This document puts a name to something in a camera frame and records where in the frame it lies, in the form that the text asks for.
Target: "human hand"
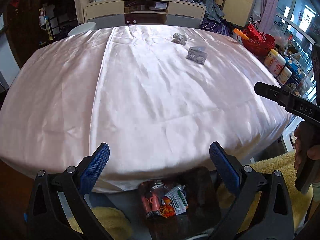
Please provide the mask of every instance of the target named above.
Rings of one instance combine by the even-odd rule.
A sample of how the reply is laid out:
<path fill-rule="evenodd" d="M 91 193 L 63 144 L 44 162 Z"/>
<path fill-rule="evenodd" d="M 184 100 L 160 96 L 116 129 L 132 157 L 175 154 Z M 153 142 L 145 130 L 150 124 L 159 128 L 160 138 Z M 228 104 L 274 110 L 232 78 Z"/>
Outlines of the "human hand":
<path fill-rule="evenodd" d="M 295 143 L 294 143 L 294 147 L 296 149 L 296 153 L 294 155 L 294 168 L 295 170 L 298 170 L 300 167 L 300 164 L 302 162 L 302 152 L 301 152 L 301 140 L 300 140 L 300 129 L 299 126 L 296 128 L 296 130 L 294 131 L 294 136 L 297 138 Z M 307 156 L 311 159 L 311 160 L 320 160 L 320 145 L 315 145 L 313 147 L 311 147 L 309 150 L 307 150 Z M 314 182 L 320 182 L 320 170 L 318 171 Z"/>

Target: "cardboard box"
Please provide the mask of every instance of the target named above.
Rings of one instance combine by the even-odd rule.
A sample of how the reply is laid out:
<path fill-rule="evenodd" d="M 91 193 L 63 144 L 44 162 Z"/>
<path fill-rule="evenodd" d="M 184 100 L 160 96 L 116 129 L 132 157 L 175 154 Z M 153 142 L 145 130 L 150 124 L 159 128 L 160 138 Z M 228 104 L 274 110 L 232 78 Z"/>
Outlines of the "cardboard box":
<path fill-rule="evenodd" d="M 144 4 L 143 5 L 138 5 L 137 8 L 138 8 L 138 11 L 144 11 L 145 10 Z"/>
<path fill-rule="evenodd" d="M 131 13 L 137 10 L 138 10 L 137 6 L 128 6 L 124 8 L 124 13 Z"/>
<path fill-rule="evenodd" d="M 156 9 L 166 9 L 167 8 L 167 3 L 166 2 L 155 2 Z"/>
<path fill-rule="evenodd" d="M 223 0 L 215 0 L 216 4 L 218 5 L 222 5 L 223 4 Z"/>

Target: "pile of clothes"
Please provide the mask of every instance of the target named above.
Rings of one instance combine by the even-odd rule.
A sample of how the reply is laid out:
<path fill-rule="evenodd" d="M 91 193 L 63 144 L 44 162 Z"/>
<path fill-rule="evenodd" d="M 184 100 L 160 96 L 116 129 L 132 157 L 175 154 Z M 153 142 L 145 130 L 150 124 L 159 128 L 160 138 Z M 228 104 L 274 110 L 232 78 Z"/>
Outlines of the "pile of clothes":
<path fill-rule="evenodd" d="M 202 0 L 202 3 L 205 5 L 206 10 L 202 24 L 199 25 L 199 29 L 230 37 L 232 37 L 234 28 L 239 30 L 244 29 L 242 26 L 235 25 L 232 22 L 227 22 L 223 19 L 222 17 L 224 17 L 225 14 L 214 0 Z"/>

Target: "pink curtain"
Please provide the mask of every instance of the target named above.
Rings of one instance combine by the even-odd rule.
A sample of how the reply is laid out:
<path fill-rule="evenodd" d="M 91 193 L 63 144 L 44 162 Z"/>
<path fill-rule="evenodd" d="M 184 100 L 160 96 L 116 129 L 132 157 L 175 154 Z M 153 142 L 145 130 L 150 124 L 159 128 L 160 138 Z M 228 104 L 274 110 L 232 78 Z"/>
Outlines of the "pink curtain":
<path fill-rule="evenodd" d="M 269 33 L 273 27 L 275 20 L 276 9 L 279 0 L 262 0 L 261 4 L 261 22 L 259 25 L 259 31 Z"/>

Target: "yellow fluffy blanket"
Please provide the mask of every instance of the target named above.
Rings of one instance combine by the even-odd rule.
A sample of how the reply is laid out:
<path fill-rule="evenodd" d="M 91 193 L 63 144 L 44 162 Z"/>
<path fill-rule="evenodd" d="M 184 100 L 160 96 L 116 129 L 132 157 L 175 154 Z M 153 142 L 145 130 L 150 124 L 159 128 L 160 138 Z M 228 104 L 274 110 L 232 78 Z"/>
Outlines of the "yellow fluffy blanket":
<path fill-rule="evenodd" d="M 294 181 L 296 179 L 296 171 L 293 166 L 294 153 L 294 151 L 288 152 L 284 155 L 272 159 L 252 163 L 250 164 L 250 166 L 254 168 L 255 171 L 263 173 L 272 173 L 274 170 L 280 170 L 282 172 L 291 199 L 294 229 L 296 230 L 301 220 L 307 213 L 313 196 L 313 191 L 312 187 L 310 187 L 308 193 L 306 195 L 302 195 L 296 189 L 294 185 Z M 221 208 L 229 207 L 234 200 L 234 196 L 227 191 L 224 185 L 221 185 L 218 188 L 217 195 Z M 244 231 L 249 227 L 252 217 L 257 209 L 260 195 L 260 193 L 256 194 L 255 199 L 249 209 L 246 218 L 244 219 L 244 222 L 242 223 L 239 232 Z"/>
<path fill-rule="evenodd" d="M 130 222 L 120 210 L 111 207 L 94 207 L 91 210 L 114 240 L 127 240 L 131 237 Z M 68 221 L 73 230 L 82 233 L 74 217 L 68 218 Z"/>

